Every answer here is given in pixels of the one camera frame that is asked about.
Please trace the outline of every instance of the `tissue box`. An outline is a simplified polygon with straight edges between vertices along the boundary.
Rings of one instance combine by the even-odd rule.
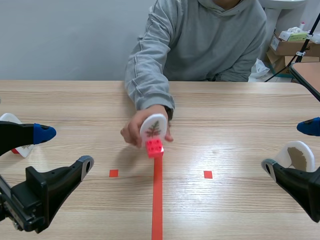
[[[304,41],[307,39],[307,32],[288,32],[282,31],[279,35],[279,38],[285,40],[286,42],[295,42],[295,41]]]

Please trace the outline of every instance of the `white wall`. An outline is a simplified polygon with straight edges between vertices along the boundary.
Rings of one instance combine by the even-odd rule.
[[[304,30],[308,31],[312,28],[319,13],[320,0],[306,0],[306,3],[299,8],[282,10],[276,24],[276,31],[281,32],[288,28],[299,27],[301,22],[306,23]]]
[[[0,80],[123,80],[155,0],[0,0]]]

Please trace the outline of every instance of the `hand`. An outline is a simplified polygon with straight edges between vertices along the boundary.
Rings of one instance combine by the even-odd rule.
[[[147,109],[137,111],[136,114],[131,118],[131,120],[125,125],[121,130],[121,135],[128,144],[142,147],[142,138],[140,137],[140,128],[144,121],[152,114],[163,114],[166,117],[168,126],[166,128],[166,134],[164,139],[168,142],[172,142],[174,139],[170,134],[168,114],[166,109],[162,105],[153,105]]]

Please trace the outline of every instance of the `white sink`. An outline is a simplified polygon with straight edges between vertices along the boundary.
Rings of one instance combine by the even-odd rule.
[[[272,36],[274,34],[281,10],[298,8],[302,4],[304,4],[306,0],[259,0],[259,2],[264,8],[264,12],[266,15],[266,40],[262,46],[261,54],[258,57],[260,60],[264,60]]]
[[[262,7],[267,9],[295,9],[305,0],[259,0]]]

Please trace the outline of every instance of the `hoodie sleeve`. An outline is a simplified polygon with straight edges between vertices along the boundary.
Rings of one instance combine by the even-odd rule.
[[[150,8],[143,37],[129,57],[125,70],[125,89],[137,110],[152,105],[175,108],[169,82],[163,69],[178,20],[177,0],[157,0]]]
[[[229,69],[219,73],[217,82],[248,82],[251,68],[257,61],[266,36],[266,20],[241,57]]]

